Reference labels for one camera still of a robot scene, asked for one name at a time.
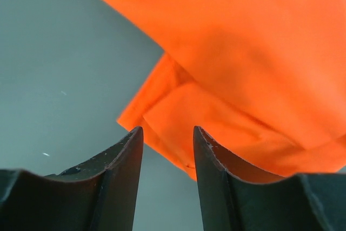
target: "towel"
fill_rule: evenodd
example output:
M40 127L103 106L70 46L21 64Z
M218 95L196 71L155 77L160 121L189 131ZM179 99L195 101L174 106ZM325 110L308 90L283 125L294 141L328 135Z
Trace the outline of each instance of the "towel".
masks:
M346 0L103 1L165 51L119 124L192 179L194 126L280 176L346 164Z

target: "folded cloth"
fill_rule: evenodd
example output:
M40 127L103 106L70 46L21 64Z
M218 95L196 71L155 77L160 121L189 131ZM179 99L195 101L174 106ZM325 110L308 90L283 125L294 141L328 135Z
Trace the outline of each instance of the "folded cloth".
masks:
M346 164L346 0L104 0L164 50L118 122L196 179L192 131L272 173Z

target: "orange towel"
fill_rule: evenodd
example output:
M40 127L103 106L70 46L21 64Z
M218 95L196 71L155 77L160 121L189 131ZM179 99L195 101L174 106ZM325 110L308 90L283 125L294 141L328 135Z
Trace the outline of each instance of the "orange towel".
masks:
M346 164L346 0L104 0L165 50L118 122L196 178L193 126L272 173Z

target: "cloth fold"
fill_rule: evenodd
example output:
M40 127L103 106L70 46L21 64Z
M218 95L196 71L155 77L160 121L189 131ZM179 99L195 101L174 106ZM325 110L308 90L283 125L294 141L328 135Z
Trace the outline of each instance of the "cloth fold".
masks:
M346 0L104 0L165 54L118 122L193 179L202 126L289 176L346 164Z

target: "gray surface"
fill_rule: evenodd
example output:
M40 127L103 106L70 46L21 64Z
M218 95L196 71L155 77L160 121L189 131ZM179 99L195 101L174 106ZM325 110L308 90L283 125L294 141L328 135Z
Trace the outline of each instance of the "gray surface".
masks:
M161 53L100 0L0 0L0 168L59 173L117 142ZM149 148L136 230L202 230L196 183Z

